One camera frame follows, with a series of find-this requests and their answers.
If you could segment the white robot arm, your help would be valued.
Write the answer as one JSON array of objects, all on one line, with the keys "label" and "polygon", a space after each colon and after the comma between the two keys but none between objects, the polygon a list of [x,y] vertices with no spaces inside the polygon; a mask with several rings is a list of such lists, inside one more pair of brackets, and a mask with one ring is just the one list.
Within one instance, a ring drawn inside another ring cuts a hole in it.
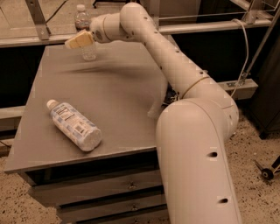
[{"label": "white robot arm", "polygon": [[94,18],[90,29],[78,32],[66,47],[114,40],[143,44],[179,95],[161,113],[156,129],[170,223],[242,224],[225,152],[239,119],[235,101],[157,30],[138,3]]}]

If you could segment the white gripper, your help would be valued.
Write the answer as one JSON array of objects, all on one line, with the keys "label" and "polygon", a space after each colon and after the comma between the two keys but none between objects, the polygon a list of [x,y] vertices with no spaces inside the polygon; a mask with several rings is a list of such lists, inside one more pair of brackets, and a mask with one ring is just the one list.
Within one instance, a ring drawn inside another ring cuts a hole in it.
[{"label": "white gripper", "polygon": [[90,46],[95,41],[98,43],[109,43],[115,40],[126,41],[129,35],[122,28],[120,14],[104,14],[91,19],[90,31],[79,31],[75,36],[65,42],[68,49]]}]

